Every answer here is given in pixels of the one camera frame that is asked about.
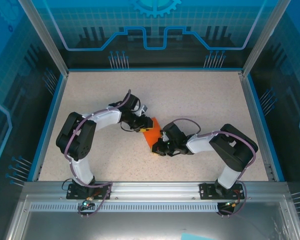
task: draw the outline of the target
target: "enclosure wall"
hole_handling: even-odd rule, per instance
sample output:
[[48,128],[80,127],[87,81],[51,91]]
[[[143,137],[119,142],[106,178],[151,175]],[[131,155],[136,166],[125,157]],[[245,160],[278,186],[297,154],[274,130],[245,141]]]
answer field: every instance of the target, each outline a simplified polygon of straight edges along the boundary
[[0,239],[29,173],[59,78],[18,1],[0,1]]
[[242,68],[277,0],[34,0],[70,69]]
[[250,74],[283,176],[300,192],[300,0],[290,2]]

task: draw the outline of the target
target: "purple cable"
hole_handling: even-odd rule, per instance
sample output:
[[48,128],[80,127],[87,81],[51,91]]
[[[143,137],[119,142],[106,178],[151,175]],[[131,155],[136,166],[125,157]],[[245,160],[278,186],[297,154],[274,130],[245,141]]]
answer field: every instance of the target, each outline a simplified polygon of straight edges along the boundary
[[238,182],[238,183],[241,183],[242,186],[243,186],[243,188],[244,188],[245,198],[244,198],[244,200],[243,200],[242,205],[240,206],[239,210],[236,211],[236,212],[234,212],[234,213],[232,213],[232,212],[230,212],[230,211],[227,211],[227,210],[221,210],[221,212],[228,213],[228,214],[230,214],[231,216],[237,215],[237,214],[244,208],[244,206],[246,205],[246,202],[247,202],[247,197],[248,197],[248,195],[247,195],[247,187],[246,187],[246,184],[245,184],[243,181],[240,181],[240,180],[237,180],[237,182]]
[[[131,90],[129,89],[129,90],[128,90],[128,94],[127,94],[126,98],[122,101],[122,103],[120,103],[120,104],[117,105],[117,106],[114,106],[113,108],[114,108],[114,109],[118,109],[118,108],[122,107],[124,104],[126,104],[126,102],[128,101],[128,99],[130,98],[130,95],[131,95]],[[69,150],[70,145],[71,145],[71,143],[73,142],[75,136],[77,135],[77,132],[78,132],[78,131],[80,130],[80,128],[82,127],[82,125],[83,125],[86,121],[88,121],[91,117],[93,117],[95,114],[99,114],[99,113],[103,113],[103,112],[107,112],[107,111],[108,111],[108,109],[98,110],[98,111],[96,111],[96,112],[94,112],[94,113],[91,113],[91,114],[90,114],[89,116],[87,116],[86,118],[84,118],[84,119],[78,124],[78,126],[76,127],[76,129],[73,131],[73,134],[72,134],[72,136],[70,137],[69,142],[68,142],[68,144],[66,145],[65,150],[64,150],[64,157],[65,157],[65,158],[69,161],[69,163],[70,163],[70,169],[71,169],[71,172],[72,172],[73,176],[75,177],[75,179],[77,180],[78,183],[80,183],[81,185],[83,185],[83,186],[85,186],[85,187],[88,187],[88,188],[101,188],[101,187],[104,187],[104,186],[107,186],[107,185],[112,185],[112,182],[107,182],[107,183],[103,183],[103,184],[100,184],[100,185],[88,185],[88,184],[82,182],[82,181],[78,178],[78,176],[77,176],[77,174],[76,174],[76,172],[75,172],[75,170],[74,170],[74,167],[73,167],[72,162],[71,162],[71,158],[68,157],[68,150]]]
[[189,119],[189,118],[184,118],[184,117],[182,117],[182,118],[177,118],[177,119],[173,120],[171,123],[174,123],[174,122],[180,121],[180,120],[185,120],[185,121],[189,121],[189,122],[194,123],[194,124],[199,128],[199,130],[198,130],[195,134],[199,134],[199,133],[201,132],[201,127],[200,127],[200,125],[199,125],[197,122],[195,122],[195,121],[193,121],[193,120],[191,120],[191,119]]
[[254,150],[254,148],[246,141],[244,140],[242,137],[239,137],[233,133],[230,133],[230,132],[227,132],[227,131],[213,131],[213,132],[209,132],[209,133],[205,133],[205,134],[202,134],[202,135],[198,135],[198,138],[199,137],[208,137],[208,136],[211,136],[211,135],[216,135],[216,134],[224,134],[224,135],[228,135],[228,136],[231,136],[237,140],[239,140],[240,142],[244,143],[252,152],[252,160],[245,166],[245,168],[243,169],[243,171],[240,173],[240,175],[238,176],[237,179],[240,179],[242,177],[242,175],[245,173],[245,171],[247,170],[248,167],[250,167],[256,160],[257,158],[257,155],[256,155],[256,151]]
[[[118,109],[118,108],[122,107],[124,104],[126,104],[126,102],[128,101],[128,99],[130,98],[130,95],[131,95],[131,90],[129,89],[129,90],[128,90],[128,94],[127,94],[127,96],[125,97],[125,99],[123,99],[122,103],[120,103],[120,104],[117,105],[117,106],[114,106],[113,108],[114,108],[114,109]],[[98,206],[98,208],[97,208],[93,213],[90,214],[90,216],[96,214],[96,213],[99,211],[99,209],[102,207],[103,203],[105,202],[107,196],[109,195],[109,193],[110,193],[110,191],[111,191],[113,182],[110,181],[110,182],[103,183],[103,184],[99,184],[99,185],[88,185],[88,184],[84,183],[83,181],[81,181],[81,179],[78,178],[78,176],[77,176],[77,174],[76,174],[76,172],[75,172],[75,170],[74,170],[74,167],[73,167],[72,162],[71,162],[71,158],[68,157],[68,151],[69,151],[69,148],[70,148],[71,143],[72,143],[73,140],[75,139],[75,136],[77,135],[77,132],[80,130],[80,128],[82,127],[82,125],[83,125],[86,121],[88,121],[91,117],[93,117],[95,114],[100,114],[100,113],[107,112],[107,111],[109,111],[109,110],[108,110],[108,109],[98,110],[98,111],[96,111],[96,112],[91,113],[91,114],[88,115],[86,118],[84,118],[84,119],[78,124],[78,126],[76,127],[76,129],[73,131],[73,134],[72,134],[72,136],[70,137],[69,142],[68,142],[68,144],[66,145],[65,150],[64,150],[64,157],[69,161],[71,172],[72,172],[73,176],[75,177],[75,179],[76,179],[76,181],[77,181],[78,183],[80,183],[81,185],[83,185],[83,186],[85,186],[85,187],[93,188],[93,189],[95,189],[95,188],[101,188],[101,187],[110,185],[109,189],[106,191],[106,194],[105,194],[105,196],[104,196],[102,202],[100,203],[100,205]],[[82,207],[82,205],[78,207],[78,213],[82,215],[82,212],[81,212],[81,210],[80,210],[81,207]]]

